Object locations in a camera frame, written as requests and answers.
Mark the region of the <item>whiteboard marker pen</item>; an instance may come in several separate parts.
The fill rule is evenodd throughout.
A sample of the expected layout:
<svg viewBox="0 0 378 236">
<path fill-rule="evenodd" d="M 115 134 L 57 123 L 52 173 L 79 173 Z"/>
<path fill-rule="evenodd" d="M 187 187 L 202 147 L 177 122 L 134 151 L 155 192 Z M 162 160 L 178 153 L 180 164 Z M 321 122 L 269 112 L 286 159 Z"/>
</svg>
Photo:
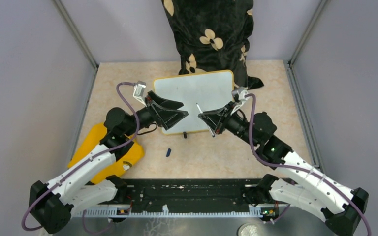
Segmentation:
<svg viewBox="0 0 378 236">
<path fill-rule="evenodd" d="M 215 133 L 214 133 L 214 131 L 212 130 L 212 128 L 210 127 L 210 125 L 205 121 L 205 116 L 203 115 L 203 111 L 201 110 L 201 107 L 200 107 L 200 105 L 198 104 L 198 103 L 196 103 L 196 106 L 197 106 L 197 108 L 198 108 L 198 110 L 199 110 L 199 115 L 198 115 L 198 117 L 207 125 L 207 128 L 208 128 L 208 130 L 209 130 L 209 133 L 211 134 L 211 136 L 214 138 L 215 137 Z"/>
</svg>

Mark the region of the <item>yellow-framed whiteboard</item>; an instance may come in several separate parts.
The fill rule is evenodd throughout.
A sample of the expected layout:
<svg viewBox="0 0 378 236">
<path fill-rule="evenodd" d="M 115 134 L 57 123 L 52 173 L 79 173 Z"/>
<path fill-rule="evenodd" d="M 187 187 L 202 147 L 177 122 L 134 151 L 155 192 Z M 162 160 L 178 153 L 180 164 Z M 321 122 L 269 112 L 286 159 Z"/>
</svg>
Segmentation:
<svg viewBox="0 0 378 236">
<path fill-rule="evenodd" d="M 231 101 L 235 83 L 232 71 L 221 70 L 157 78 L 153 86 L 158 96 L 182 102 L 184 106 L 180 110 L 189 114 L 172 128 L 162 129 L 165 135 L 175 135 L 208 131 L 198 114 L 219 109 Z"/>
</svg>

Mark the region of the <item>blue marker cap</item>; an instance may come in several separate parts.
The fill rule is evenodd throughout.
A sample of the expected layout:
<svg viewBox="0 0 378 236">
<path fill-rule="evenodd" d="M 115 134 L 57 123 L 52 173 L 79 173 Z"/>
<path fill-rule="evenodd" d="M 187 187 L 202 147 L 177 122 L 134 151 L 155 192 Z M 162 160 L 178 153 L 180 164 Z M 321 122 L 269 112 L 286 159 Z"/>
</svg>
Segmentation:
<svg viewBox="0 0 378 236">
<path fill-rule="evenodd" d="M 171 149 L 169 148 L 169 149 L 167 150 L 166 157 L 169 157 L 170 154 L 171 154 Z"/>
</svg>

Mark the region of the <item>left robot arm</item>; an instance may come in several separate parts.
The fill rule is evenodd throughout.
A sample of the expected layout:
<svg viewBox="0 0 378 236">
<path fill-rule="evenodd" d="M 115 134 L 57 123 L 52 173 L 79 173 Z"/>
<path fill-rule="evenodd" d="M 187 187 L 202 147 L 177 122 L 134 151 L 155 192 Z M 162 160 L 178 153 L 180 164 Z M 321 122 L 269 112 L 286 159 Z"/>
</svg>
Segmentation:
<svg viewBox="0 0 378 236">
<path fill-rule="evenodd" d="M 89 185 L 97 174 L 120 162 L 135 144 L 134 140 L 142 128 L 155 123 L 170 129 L 188 116 L 184 104 L 168 100 L 149 91 L 142 99 L 144 107 L 130 113 L 114 107 L 106 114 L 106 133 L 77 163 L 64 173 L 47 181 L 36 181 L 30 188 L 29 208 L 22 218 L 22 227 L 28 231 L 26 217 L 32 215 L 38 228 L 49 234 L 62 230 L 71 218 L 99 203 L 113 200 L 123 203 L 128 190 L 122 180 L 114 175 L 101 182 Z"/>
</svg>

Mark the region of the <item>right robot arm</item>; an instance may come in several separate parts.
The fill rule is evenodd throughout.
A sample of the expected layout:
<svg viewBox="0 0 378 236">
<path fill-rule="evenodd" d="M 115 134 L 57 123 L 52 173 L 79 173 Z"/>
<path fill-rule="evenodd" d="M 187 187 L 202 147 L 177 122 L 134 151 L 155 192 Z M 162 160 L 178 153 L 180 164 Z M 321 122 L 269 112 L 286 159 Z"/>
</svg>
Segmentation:
<svg viewBox="0 0 378 236">
<path fill-rule="evenodd" d="M 363 188 L 351 189 L 334 181 L 306 162 L 291 146 L 274 133 L 277 127 L 266 112 L 251 114 L 247 120 L 237 114 L 238 104 L 200 112 L 198 117 L 215 134 L 229 131 L 250 145 L 253 155 L 263 165 L 282 173 L 294 184 L 268 175 L 258 188 L 258 198 L 269 203 L 285 202 L 320 219 L 338 236 L 354 235 L 360 222 L 367 234 L 372 229 L 364 213 L 369 194 Z"/>
</svg>

